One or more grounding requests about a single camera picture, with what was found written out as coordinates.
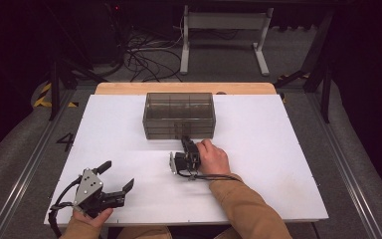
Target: desk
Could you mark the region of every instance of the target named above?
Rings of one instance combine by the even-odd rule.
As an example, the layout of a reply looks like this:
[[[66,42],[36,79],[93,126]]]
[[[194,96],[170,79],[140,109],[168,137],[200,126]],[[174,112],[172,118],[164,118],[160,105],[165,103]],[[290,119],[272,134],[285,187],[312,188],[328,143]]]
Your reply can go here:
[[[188,181],[170,171],[169,153],[183,151],[180,141],[145,138],[147,92],[228,93],[214,95],[213,142],[228,152],[232,170],[285,221],[328,217],[282,100],[271,84],[263,83],[100,84],[89,100],[51,204],[83,169],[111,160],[112,168],[99,177],[105,183],[103,191],[119,191],[131,178],[135,184],[125,206],[106,221],[108,226],[228,223],[207,181]],[[72,189],[63,201],[74,195]],[[58,223],[66,225],[70,217],[71,210],[62,210]]]

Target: cable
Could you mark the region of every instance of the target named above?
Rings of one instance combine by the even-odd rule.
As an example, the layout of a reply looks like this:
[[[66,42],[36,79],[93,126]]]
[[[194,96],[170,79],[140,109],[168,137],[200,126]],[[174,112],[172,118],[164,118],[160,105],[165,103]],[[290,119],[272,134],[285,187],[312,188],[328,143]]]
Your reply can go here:
[[[51,206],[51,212],[48,214],[48,221],[49,224],[51,225],[52,230],[54,231],[55,235],[57,238],[60,238],[62,236],[62,233],[60,229],[58,228],[58,223],[57,223],[57,216],[58,216],[58,210],[67,207],[67,206],[72,206],[73,203],[71,202],[63,202],[60,203],[62,198],[65,196],[65,194],[75,185],[80,184],[82,181],[82,177],[79,176],[76,180],[74,180],[68,187],[64,189],[64,191],[61,193],[61,195],[58,197],[56,200],[55,204]]]
[[[176,40],[175,42],[173,41],[149,41],[149,42],[144,42],[142,44],[140,44],[138,47],[138,49],[130,49],[130,51],[143,51],[143,50],[166,50],[166,49],[170,49],[170,48],[173,48],[174,46],[178,45],[179,44],[179,41],[181,39],[184,38],[184,34],[183,34],[183,29],[182,29],[182,22],[184,20],[184,17],[182,16],[181,18],[181,21],[179,23],[179,28],[181,30],[181,36],[179,36],[178,40]],[[162,44],[160,46],[157,46],[157,47],[149,47],[149,48],[142,48],[142,47],[145,47],[145,46],[149,46],[149,45],[153,45],[153,44],[157,44],[157,43],[165,43],[165,44],[170,44],[172,43],[170,46],[164,46],[165,44]]]
[[[147,49],[134,49],[133,51],[128,50],[128,51],[126,51],[126,53],[129,54],[129,58],[127,60],[126,67],[130,71],[134,72],[134,76],[130,79],[131,82],[133,82],[145,70],[148,71],[151,74],[151,76],[145,77],[142,80],[143,82],[149,82],[149,81],[160,82],[160,80],[162,80],[162,79],[167,79],[167,78],[170,78],[170,77],[173,77],[173,76],[175,76],[180,82],[182,82],[182,80],[177,76],[177,74],[180,71],[179,67],[176,70],[173,70],[173,69],[169,68],[168,66],[166,66],[164,64],[158,63],[158,62],[156,62],[154,60],[151,60],[151,59],[149,59],[147,57],[144,57],[142,52],[164,52],[164,53],[173,55],[178,60],[178,62],[179,62],[178,65],[180,65],[180,62],[181,62],[181,58],[178,55],[176,55],[173,52],[164,50],[164,49],[147,48]],[[154,71],[150,70],[150,66],[149,66],[150,63],[152,64],[152,66],[155,66],[157,68],[157,70],[156,70],[157,73],[155,73]],[[167,69],[168,71],[171,72],[171,74],[168,74],[168,75],[165,75],[165,76],[158,76],[158,74],[160,73],[160,68]]]
[[[182,177],[187,177],[189,180],[195,180],[195,179],[204,179],[204,180],[210,180],[210,181],[217,181],[217,180],[234,180],[234,181],[239,181],[241,182],[240,179],[230,176],[230,175],[225,175],[225,174],[203,174],[203,175],[198,175],[198,172],[196,174],[193,174],[190,172],[190,175],[186,175],[178,171],[178,175]]]
[[[311,222],[311,225],[312,225],[312,227],[314,228],[315,237],[316,237],[317,239],[320,239],[320,234],[319,234],[318,231],[317,231],[317,227],[315,226],[315,224],[314,224],[313,222]]]
[[[221,30],[213,30],[213,29],[205,29],[205,30],[191,30],[192,34],[190,34],[190,38],[193,38],[195,35],[200,33],[208,33],[211,35],[214,35],[218,38],[221,38],[223,40],[232,40],[234,39],[240,30],[227,30],[227,31],[221,31]]]

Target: metal stand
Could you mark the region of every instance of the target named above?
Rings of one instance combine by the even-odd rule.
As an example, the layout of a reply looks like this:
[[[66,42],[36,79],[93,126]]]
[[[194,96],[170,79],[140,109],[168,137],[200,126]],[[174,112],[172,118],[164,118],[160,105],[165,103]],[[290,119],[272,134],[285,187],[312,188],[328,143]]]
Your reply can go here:
[[[268,76],[269,69],[266,64],[262,48],[265,43],[269,25],[273,15],[273,8],[269,8],[267,13],[196,13],[189,12],[188,6],[184,8],[184,45],[182,48],[181,70],[182,75],[188,73],[189,59],[189,29],[248,29],[261,30],[261,36],[258,43],[254,43],[254,52],[259,62],[260,70],[263,76]]]
[[[89,77],[97,83],[107,82],[104,78],[92,73],[91,71],[83,68],[82,66],[76,64],[75,62],[62,58],[55,57],[57,60],[52,65],[52,75],[51,75],[51,83],[52,83],[52,112],[49,120],[53,120],[61,108],[61,100],[60,100],[60,86],[59,82],[64,84],[64,87],[69,90],[74,90],[77,86],[77,80],[74,76],[72,70],[76,70],[83,75]]]
[[[324,121],[329,123],[328,120],[328,102],[330,96],[331,74],[329,70],[329,60],[324,56],[323,45],[327,37],[328,28],[330,27],[333,18],[334,10],[329,10],[323,21],[321,22],[311,47],[306,54],[302,67],[299,71],[289,75],[288,77],[281,76],[281,80],[274,83],[275,88],[281,88],[290,82],[310,73],[303,88],[308,93],[313,93],[318,88],[321,81],[323,82],[323,91],[321,96],[321,114]]]

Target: tan sleeve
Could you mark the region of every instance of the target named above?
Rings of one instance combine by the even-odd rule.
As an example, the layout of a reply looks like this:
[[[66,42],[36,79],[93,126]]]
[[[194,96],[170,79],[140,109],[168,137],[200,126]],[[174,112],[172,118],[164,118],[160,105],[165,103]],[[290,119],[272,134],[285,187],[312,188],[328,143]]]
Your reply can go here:
[[[210,190],[225,210],[231,225],[244,239],[291,238],[281,217],[263,197],[241,181],[215,180]]]
[[[97,239],[100,234],[100,229],[101,228],[92,227],[89,224],[71,217],[64,235],[62,235],[60,239]]]

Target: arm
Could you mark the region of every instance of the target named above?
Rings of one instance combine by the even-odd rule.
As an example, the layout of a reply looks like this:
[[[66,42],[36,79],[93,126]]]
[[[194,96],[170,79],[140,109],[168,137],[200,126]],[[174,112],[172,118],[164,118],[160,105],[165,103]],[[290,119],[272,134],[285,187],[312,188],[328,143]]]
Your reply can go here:
[[[98,215],[96,218],[90,218],[83,213],[74,210],[67,230],[60,239],[82,238],[96,239],[100,234],[101,226],[109,218],[113,212],[112,208],[108,208]]]
[[[225,210],[235,230],[247,238],[290,238],[281,217],[270,207],[263,197],[248,187],[242,179],[232,174],[228,155],[210,140],[197,143],[201,167],[205,174],[227,174],[241,181],[215,180],[210,189]]]

